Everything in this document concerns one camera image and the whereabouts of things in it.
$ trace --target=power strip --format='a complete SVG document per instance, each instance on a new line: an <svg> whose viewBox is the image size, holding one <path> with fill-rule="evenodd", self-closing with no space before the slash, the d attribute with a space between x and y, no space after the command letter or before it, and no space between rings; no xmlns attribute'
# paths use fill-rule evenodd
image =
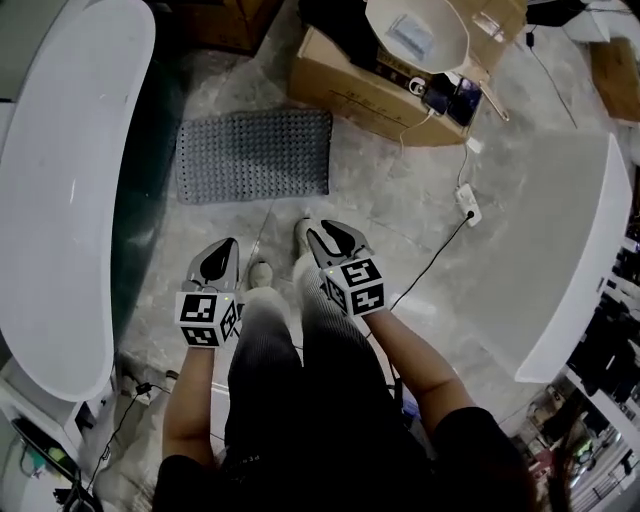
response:
<svg viewBox="0 0 640 512"><path fill-rule="evenodd" d="M467 221L469 227L473 227L482 220L482 214L480 213L480 207L476 201L476 197L473 195L471 185L465 183L461 187L456 189L456 202L462 213L467 215L469 212L473 212L473 217Z"/></svg>

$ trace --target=smartphone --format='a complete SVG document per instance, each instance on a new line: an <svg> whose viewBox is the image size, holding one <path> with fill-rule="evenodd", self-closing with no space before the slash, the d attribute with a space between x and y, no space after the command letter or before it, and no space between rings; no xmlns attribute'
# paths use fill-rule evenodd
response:
<svg viewBox="0 0 640 512"><path fill-rule="evenodd" d="M422 96L422 103L434 111L436 115L446 114L449 104L456 92L456 84L444 73L433 75Z"/></svg>
<svg viewBox="0 0 640 512"><path fill-rule="evenodd" d="M447 115L460 126L469 126L482 99L479 86L463 78L451 98Z"/></svg>

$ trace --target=white cable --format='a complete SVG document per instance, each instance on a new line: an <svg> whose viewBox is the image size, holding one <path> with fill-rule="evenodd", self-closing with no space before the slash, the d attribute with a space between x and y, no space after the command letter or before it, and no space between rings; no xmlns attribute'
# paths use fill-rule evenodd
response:
<svg viewBox="0 0 640 512"><path fill-rule="evenodd" d="M407 126L400 132L400 146L402 148L400 150L400 158L404 157L404 140L402 139L402 137L404 137L404 134L409 130L417 128L418 126L422 126L424 123L426 123L429 119L431 119L431 116L433 116L433 112L433 109L429 109L429 112L427 112L427 117L425 117L422 121L420 121L418 124L414 124L413 126Z"/></svg>

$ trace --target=sneaker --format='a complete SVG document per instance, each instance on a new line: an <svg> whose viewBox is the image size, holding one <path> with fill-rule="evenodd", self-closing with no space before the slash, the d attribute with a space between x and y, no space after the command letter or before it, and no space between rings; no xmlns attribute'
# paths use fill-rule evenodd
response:
<svg viewBox="0 0 640 512"><path fill-rule="evenodd" d="M307 239L307 231L309 231L310 229L315 230L317 233L320 232L318 229L318 225L313 221L313 219L310 219L309 217L300 219L296 223L294 233L296 237L296 247L298 249L298 258L308 252L311 252L311 246L309 245L309 240Z"/></svg>
<svg viewBox="0 0 640 512"><path fill-rule="evenodd" d="M249 270L249 288L263 288L271 286L273 282L273 269L266 261L259 261Z"/></svg>

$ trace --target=fiducial marker cube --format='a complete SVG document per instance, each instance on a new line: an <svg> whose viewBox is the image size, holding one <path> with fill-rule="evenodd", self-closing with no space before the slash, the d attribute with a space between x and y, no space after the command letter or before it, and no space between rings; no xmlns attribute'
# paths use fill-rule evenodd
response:
<svg viewBox="0 0 640 512"><path fill-rule="evenodd" d="M349 316L362 316L387 305L382 274L374 257L320 270L329 298Z"/></svg>
<svg viewBox="0 0 640 512"><path fill-rule="evenodd" d="M238 335L234 293L176 293L175 324L191 347L215 348Z"/></svg>

